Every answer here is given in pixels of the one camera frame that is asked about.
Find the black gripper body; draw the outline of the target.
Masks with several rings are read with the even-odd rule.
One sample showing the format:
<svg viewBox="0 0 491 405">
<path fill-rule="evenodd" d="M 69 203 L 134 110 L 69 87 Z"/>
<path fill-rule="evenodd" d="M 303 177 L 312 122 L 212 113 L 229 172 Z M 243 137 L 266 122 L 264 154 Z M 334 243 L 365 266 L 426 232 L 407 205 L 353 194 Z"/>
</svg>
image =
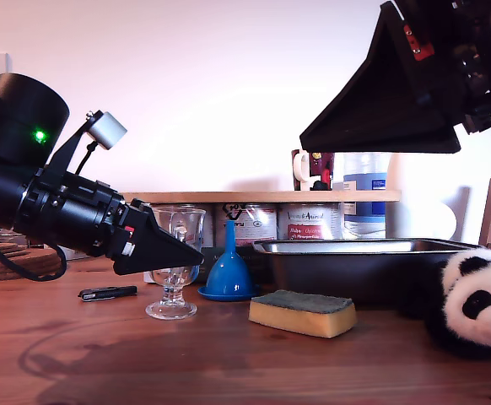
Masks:
<svg viewBox="0 0 491 405">
<path fill-rule="evenodd" d="M 151 249 L 151 214 L 99 182 L 40 169 L 19 187 L 19 231 L 48 245 L 92 257 L 144 258 Z"/>
</svg>

